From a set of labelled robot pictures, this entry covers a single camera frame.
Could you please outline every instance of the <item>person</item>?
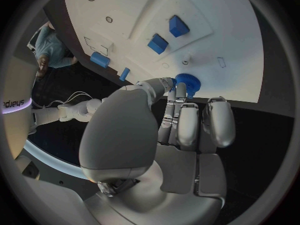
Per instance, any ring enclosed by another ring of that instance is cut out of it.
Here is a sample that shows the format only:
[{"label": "person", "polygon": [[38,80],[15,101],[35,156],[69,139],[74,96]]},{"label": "person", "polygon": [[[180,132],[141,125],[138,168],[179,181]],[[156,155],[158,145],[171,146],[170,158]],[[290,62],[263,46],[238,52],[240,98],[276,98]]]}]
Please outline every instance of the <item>person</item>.
[{"label": "person", "polygon": [[57,37],[52,24],[49,21],[46,22],[35,43],[35,57],[38,63],[37,81],[45,76],[48,67],[57,69],[77,63],[76,57],[64,57],[66,49],[66,46]]}]

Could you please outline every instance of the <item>robotic hand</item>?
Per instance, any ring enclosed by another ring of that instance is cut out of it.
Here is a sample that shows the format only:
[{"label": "robotic hand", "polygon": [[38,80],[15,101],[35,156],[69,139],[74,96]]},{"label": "robotic hand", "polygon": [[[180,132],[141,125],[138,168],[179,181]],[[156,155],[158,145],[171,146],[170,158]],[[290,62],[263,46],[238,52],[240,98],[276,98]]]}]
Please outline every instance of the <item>robotic hand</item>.
[{"label": "robotic hand", "polygon": [[31,112],[33,116],[29,134],[34,134],[36,132],[36,128],[40,125],[52,123],[58,120],[66,122],[76,119],[80,122],[87,123],[91,120],[92,116],[101,104],[101,100],[94,98],[89,101],[82,101],[76,105],[64,103],[59,105],[57,108],[48,107],[32,109]]}]

